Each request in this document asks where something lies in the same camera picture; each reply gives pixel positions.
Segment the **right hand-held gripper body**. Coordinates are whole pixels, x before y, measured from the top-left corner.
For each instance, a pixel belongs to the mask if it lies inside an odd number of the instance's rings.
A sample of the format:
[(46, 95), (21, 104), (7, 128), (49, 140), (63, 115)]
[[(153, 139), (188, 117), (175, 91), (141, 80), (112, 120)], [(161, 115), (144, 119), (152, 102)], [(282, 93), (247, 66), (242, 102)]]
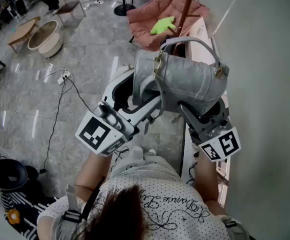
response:
[(200, 148), (212, 162), (224, 161), (241, 150), (237, 129), (228, 117), (201, 131), (192, 141), (192, 146)]

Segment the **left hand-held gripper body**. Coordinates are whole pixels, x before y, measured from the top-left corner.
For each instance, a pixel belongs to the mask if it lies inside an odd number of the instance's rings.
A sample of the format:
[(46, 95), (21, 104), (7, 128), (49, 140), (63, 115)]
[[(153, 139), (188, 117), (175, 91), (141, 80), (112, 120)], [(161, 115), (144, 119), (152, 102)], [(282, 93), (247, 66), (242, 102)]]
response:
[(107, 157), (138, 133), (137, 127), (102, 100), (86, 112), (75, 137), (95, 154)]

